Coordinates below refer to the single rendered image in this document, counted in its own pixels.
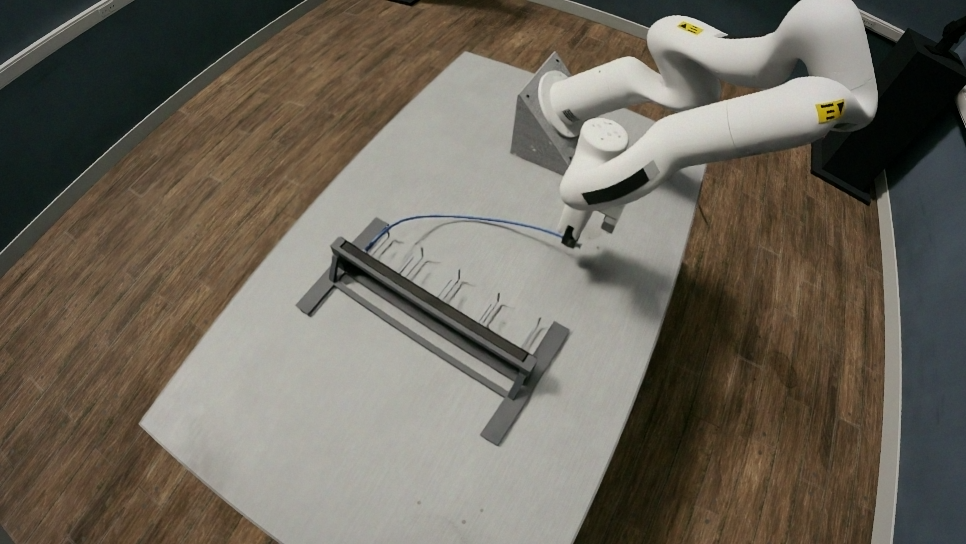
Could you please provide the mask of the blue cable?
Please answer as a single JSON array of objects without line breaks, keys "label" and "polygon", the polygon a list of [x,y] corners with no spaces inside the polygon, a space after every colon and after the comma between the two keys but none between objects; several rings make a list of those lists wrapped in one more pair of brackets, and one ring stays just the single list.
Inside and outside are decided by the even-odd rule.
[{"label": "blue cable", "polygon": [[375,243],[375,242],[376,242],[376,241],[377,241],[377,240],[378,240],[378,239],[379,239],[379,238],[380,238],[380,237],[381,237],[381,236],[382,236],[382,235],[383,235],[383,234],[384,234],[384,233],[385,233],[385,232],[386,232],[387,230],[389,230],[390,228],[392,228],[393,226],[395,226],[395,225],[397,225],[397,224],[399,224],[399,223],[402,223],[402,222],[404,222],[404,221],[408,221],[408,220],[412,220],[412,219],[418,219],[418,218],[431,218],[431,217],[445,217],[445,218],[464,218],[464,219],[476,219],[476,220],[486,220],[486,221],[494,221],[494,222],[502,222],[502,223],[508,223],[508,224],[514,224],[514,225],[519,225],[519,226],[524,226],[524,227],[528,227],[528,228],[532,228],[532,229],[536,229],[536,230],[540,230],[540,231],[543,231],[543,232],[546,232],[546,233],[549,233],[549,234],[552,234],[552,235],[555,235],[555,236],[557,236],[557,237],[560,237],[560,238],[563,238],[563,236],[561,236],[561,235],[559,235],[559,234],[557,234],[557,233],[554,233],[554,232],[551,232],[551,231],[548,231],[548,230],[545,230],[545,229],[542,229],[542,228],[539,228],[539,227],[535,227],[535,226],[531,226],[531,225],[526,225],[526,224],[521,224],[521,223],[516,223],[516,222],[511,222],[511,221],[505,221],[505,220],[498,220],[498,219],[490,219],[490,218],[480,218],[480,217],[469,217],[469,216],[455,216],[455,215],[423,215],[423,216],[415,216],[415,217],[410,217],[410,218],[406,218],[406,219],[402,219],[402,220],[400,220],[400,221],[397,221],[397,222],[395,222],[395,223],[393,223],[393,224],[391,224],[391,225],[390,225],[390,226],[388,226],[388,227],[387,227],[386,229],[384,229],[384,230],[383,230],[383,231],[382,231],[382,232],[381,232],[381,233],[380,233],[380,234],[379,234],[379,235],[378,235],[378,236],[377,236],[377,237],[376,237],[376,238],[375,238],[375,239],[374,239],[374,240],[373,240],[373,241],[372,241],[372,242],[371,242],[371,243],[369,244],[369,247],[372,247],[372,246],[374,245],[374,243]]}]

